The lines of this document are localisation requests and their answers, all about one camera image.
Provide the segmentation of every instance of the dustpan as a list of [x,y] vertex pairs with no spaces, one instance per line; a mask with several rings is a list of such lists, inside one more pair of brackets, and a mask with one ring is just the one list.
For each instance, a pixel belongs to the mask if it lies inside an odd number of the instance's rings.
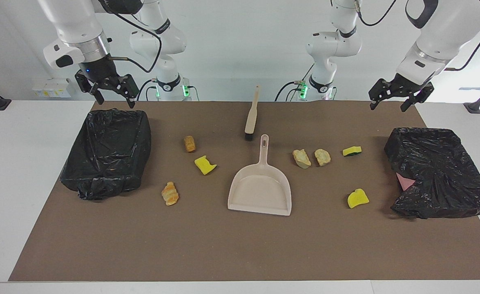
[[243,212],[289,216],[290,186],[287,177],[267,163],[269,136],[260,140],[260,161],[240,169],[232,180],[227,208]]

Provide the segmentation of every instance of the food piece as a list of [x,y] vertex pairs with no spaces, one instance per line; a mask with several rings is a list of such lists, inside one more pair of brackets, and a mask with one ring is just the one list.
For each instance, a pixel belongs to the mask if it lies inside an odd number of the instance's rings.
[[343,156],[356,156],[362,152],[361,146],[352,146],[343,150]]
[[194,161],[194,163],[204,175],[210,173],[216,167],[216,164],[213,164],[213,165],[210,164],[209,160],[207,159],[207,156],[202,156],[200,158],[197,158]]
[[314,152],[314,156],[316,156],[316,160],[320,166],[324,166],[331,162],[331,156],[329,152],[326,152],[324,149],[318,149]]
[[186,136],[183,138],[183,142],[185,143],[185,150],[187,152],[193,152],[196,150],[193,136]]
[[296,160],[296,164],[299,167],[301,167],[302,169],[309,168],[310,160],[309,156],[307,156],[307,153],[305,152],[305,149],[294,150],[292,152],[292,156],[294,157],[294,160]]
[[347,203],[350,208],[354,208],[360,204],[369,203],[369,198],[367,197],[367,194],[365,194],[365,191],[362,189],[356,189],[348,196]]
[[173,182],[168,182],[167,186],[162,190],[162,198],[167,206],[171,206],[178,201],[180,196],[178,195]]

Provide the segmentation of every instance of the bin covered with plastic bag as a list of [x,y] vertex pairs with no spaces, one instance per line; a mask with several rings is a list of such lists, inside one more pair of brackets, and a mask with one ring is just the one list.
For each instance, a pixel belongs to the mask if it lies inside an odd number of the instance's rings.
[[397,214],[422,219],[480,214],[480,173],[451,130],[396,128],[385,153],[396,173],[415,180],[392,205]]
[[102,200],[137,189],[151,151],[145,112],[89,112],[72,146],[60,181],[85,200]]

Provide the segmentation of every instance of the white table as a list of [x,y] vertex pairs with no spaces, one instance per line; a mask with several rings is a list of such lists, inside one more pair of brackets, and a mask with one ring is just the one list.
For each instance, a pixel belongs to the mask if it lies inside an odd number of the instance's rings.
[[[480,293],[480,281],[7,283],[92,105],[13,101],[0,111],[0,293]],[[417,108],[428,127],[454,130],[480,171],[480,115],[461,104]]]

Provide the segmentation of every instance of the croissant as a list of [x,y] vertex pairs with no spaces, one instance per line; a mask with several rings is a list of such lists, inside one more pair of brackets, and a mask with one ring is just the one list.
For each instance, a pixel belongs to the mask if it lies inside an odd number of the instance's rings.
[[162,197],[163,201],[165,201],[165,205],[167,206],[173,205],[178,201],[180,196],[178,195],[173,182],[167,183],[167,186],[165,186],[165,188],[162,190]]

